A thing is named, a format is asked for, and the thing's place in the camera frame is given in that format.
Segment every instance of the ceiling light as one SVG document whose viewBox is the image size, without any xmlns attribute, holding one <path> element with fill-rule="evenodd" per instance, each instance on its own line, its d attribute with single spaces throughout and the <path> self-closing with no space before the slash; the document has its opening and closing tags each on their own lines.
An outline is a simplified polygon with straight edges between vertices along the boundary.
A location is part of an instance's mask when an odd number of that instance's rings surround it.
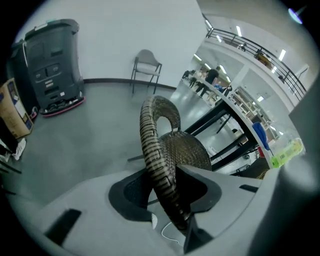
<svg viewBox="0 0 320 256">
<path fill-rule="evenodd" d="M 238 31 L 239 37 L 242 37 L 241 30 L 239 26 L 236 26 L 236 31 Z"/>
<path fill-rule="evenodd" d="M 286 54 L 286 50 L 282 49 L 282 52 L 281 52 L 281 54 L 279 56 L 279 60 L 280 61 L 282 61 L 282 59 L 284 58 L 285 54 Z"/>
<path fill-rule="evenodd" d="M 277 67 L 276 67 L 276 66 L 274 66 L 274 67 L 273 67 L 273 69 L 271 70 L 271 73 L 273 73 L 273 74 L 274 74 L 274 73 L 276 72 L 276 70 L 277 70 Z"/>
<path fill-rule="evenodd" d="M 299 24 L 302 24 L 302 20 L 301 20 L 301 19 L 299 18 L 299 16 L 294 12 L 294 10 L 292 10 L 291 8 L 289 8 L 289 9 L 288 9 L 288 12 L 289 12 L 291 18 L 292 18 L 295 22 L 297 22 L 297 23 L 299 23 Z"/>
<path fill-rule="evenodd" d="M 210 28 L 210 29 L 212 29 L 212 26 L 211 26 L 211 24 L 210 24 L 210 22 L 206 19 L 205 20 L 205 23 L 208 25 L 208 27 Z"/>
<path fill-rule="evenodd" d="M 221 68 L 222 72 L 226 74 L 227 72 L 226 72 L 226 70 L 225 70 L 224 66 L 222 66 L 222 65 L 219 65 L 219 66 L 220 66 L 220 68 Z"/>
<path fill-rule="evenodd" d="M 216 35 L 216 38 L 218 38 L 218 41 L 219 41 L 220 43 L 222 42 L 220 36 Z"/>
<path fill-rule="evenodd" d="M 198 55 L 194 54 L 193 56 L 196 57 L 199 61 L 202 61 L 202 59 Z"/>
</svg>

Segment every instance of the concrete floor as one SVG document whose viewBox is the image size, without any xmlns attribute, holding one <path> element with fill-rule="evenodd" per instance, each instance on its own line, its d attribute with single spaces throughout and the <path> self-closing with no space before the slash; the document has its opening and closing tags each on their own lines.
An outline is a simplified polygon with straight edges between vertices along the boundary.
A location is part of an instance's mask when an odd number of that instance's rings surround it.
<svg viewBox="0 0 320 256">
<path fill-rule="evenodd" d="M 17 193 L 8 196 L 13 208 L 25 218 L 32 217 L 82 181 L 143 167 L 143 161 L 128 163 L 127 159 L 142 153 L 140 109 L 152 93 L 153 87 L 145 85 L 136 85 L 132 96 L 127 84 L 87 84 L 82 105 L 58 116 L 37 117 L 21 159 L 12 163 L 23 174 L 3 176 L 4 187 Z M 176 91 L 158 88 L 155 94 L 177 106 L 182 130 L 211 109 L 183 82 Z M 159 135 L 170 131 L 165 118 L 157 126 Z M 219 126 L 216 123 L 198 135 L 205 147 L 219 151 L 235 139 L 227 125 L 216 134 Z"/>
</svg>

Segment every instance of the white desk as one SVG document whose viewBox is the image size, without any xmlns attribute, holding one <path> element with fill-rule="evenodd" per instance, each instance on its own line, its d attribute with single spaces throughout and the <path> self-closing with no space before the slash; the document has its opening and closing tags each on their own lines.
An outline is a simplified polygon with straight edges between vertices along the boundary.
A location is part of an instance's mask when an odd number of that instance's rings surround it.
<svg viewBox="0 0 320 256">
<path fill-rule="evenodd" d="M 242 113 L 241 111 L 239 111 L 239 109 L 237 109 L 237 106 L 234 105 L 230 100 L 228 100 L 228 98 L 226 96 L 224 96 L 220 91 L 218 91 L 212 84 L 208 83 L 207 81 L 205 81 L 203 78 L 200 78 L 196 75 L 194 75 L 194 77 L 201 83 L 203 83 L 204 85 L 206 85 L 211 91 L 213 91 L 215 94 L 217 94 L 224 102 L 225 104 L 227 104 L 227 106 L 229 107 L 229 109 L 232 110 L 232 115 L 236 115 L 238 116 L 238 118 L 240 118 L 241 122 L 246 126 L 247 130 L 251 133 L 251 135 L 255 138 L 257 144 L 260 146 L 264 156 L 265 156 L 265 160 L 267 161 L 267 164 L 269 166 L 270 169 L 273 168 L 272 162 L 271 162 L 271 158 L 269 156 L 269 152 L 265 149 L 265 146 L 263 145 L 262 141 L 260 140 L 258 134 L 256 133 L 256 131 L 253 129 L 252 125 L 253 123 L 248 120 Z"/>
</svg>

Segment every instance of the yellow-green object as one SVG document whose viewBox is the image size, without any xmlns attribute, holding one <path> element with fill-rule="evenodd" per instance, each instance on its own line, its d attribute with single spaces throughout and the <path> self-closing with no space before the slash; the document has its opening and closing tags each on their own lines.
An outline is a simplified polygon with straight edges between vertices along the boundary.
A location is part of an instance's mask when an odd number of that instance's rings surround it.
<svg viewBox="0 0 320 256">
<path fill-rule="evenodd" d="M 273 168 L 279 168 L 288 162 L 291 158 L 298 155 L 304 146 L 300 138 L 291 140 L 288 146 L 286 146 L 279 154 L 271 157 Z"/>
</svg>

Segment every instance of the metal chair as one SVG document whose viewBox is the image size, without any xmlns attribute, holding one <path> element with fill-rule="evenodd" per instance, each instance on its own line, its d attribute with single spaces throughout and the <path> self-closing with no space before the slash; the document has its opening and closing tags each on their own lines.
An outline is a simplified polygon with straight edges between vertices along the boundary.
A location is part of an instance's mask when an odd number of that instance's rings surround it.
<svg viewBox="0 0 320 256">
<path fill-rule="evenodd" d="M 151 69 L 148 69 L 145 67 L 140 67 L 140 66 L 138 66 L 138 64 L 147 64 L 147 65 L 150 65 L 150 66 L 153 66 L 156 68 L 155 68 L 155 70 L 151 70 Z M 154 54 L 150 50 L 147 50 L 147 49 L 141 50 L 134 59 L 134 65 L 133 65 L 133 70 L 132 70 L 131 79 L 130 79 L 130 86 L 133 85 L 132 86 L 132 94 L 134 94 L 134 92 L 135 92 L 136 73 L 152 75 L 151 80 L 149 81 L 147 87 L 149 87 L 154 76 L 157 77 L 156 82 L 155 82 L 155 86 L 154 86 L 154 91 L 153 91 L 153 94 L 155 94 L 158 80 L 159 80 L 159 76 L 160 76 L 160 72 L 161 72 L 161 68 L 162 68 L 162 64 L 156 60 Z"/>
<path fill-rule="evenodd" d="M 158 138 L 157 120 L 165 117 L 172 131 Z M 157 198 L 172 223 L 186 234 L 191 216 L 188 199 L 176 181 L 176 165 L 211 171 L 210 157 L 201 142 L 181 131 L 178 109 L 161 96 L 147 98 L 140 113 L 140 138 L 147 172 Z"/>
</svg>

